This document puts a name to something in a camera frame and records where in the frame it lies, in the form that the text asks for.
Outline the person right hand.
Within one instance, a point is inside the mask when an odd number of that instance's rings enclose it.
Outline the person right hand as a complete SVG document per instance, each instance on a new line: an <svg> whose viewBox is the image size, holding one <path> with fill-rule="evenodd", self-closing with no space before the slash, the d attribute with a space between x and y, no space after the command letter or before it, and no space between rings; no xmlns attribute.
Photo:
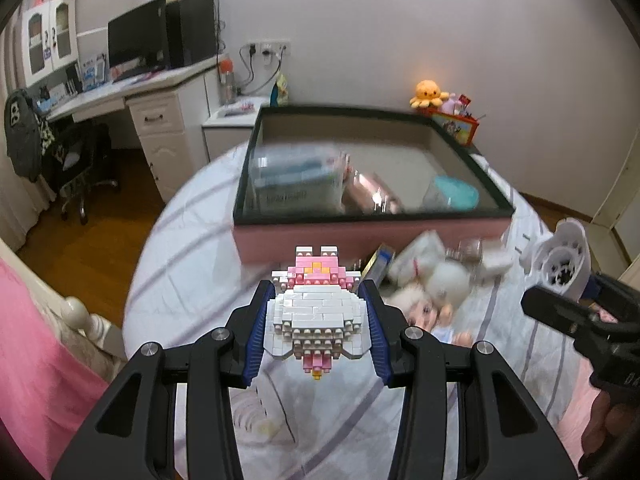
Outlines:
<svg viewBox="0 0 640 480"><path fill-rule="evenodd" d="M578 462L578 470L583 476L590 474L590 470L600 460L602 450L620 440L638 417L638 405L616 403L608 392L598 393L591 405L589 420L580 440L582 457Z"/></svg>

